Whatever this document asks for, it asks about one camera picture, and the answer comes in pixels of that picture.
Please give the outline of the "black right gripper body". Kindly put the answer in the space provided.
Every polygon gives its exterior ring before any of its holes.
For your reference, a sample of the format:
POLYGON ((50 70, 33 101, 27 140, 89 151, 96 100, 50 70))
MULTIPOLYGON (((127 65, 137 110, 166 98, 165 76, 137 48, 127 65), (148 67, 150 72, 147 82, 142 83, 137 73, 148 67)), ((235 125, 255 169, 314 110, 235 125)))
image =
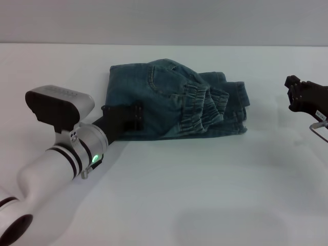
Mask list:
POLYGON ((303 102, 302 111, 318 121, 327 120, 327 86, 303 81, 292 86, 292 98, 303 102))

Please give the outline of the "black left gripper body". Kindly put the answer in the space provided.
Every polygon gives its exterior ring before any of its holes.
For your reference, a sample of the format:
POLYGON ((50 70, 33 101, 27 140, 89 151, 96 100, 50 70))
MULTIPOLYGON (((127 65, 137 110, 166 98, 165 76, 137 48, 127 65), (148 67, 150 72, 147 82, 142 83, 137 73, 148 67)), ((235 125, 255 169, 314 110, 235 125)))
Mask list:
POLYGON ((108 106, 101 107, 102 117, 92 124, 100 128, 105 134, 108 145, 118 140, 125 130, 125 123, 128 118, 128 108, 126 106, 108 106))

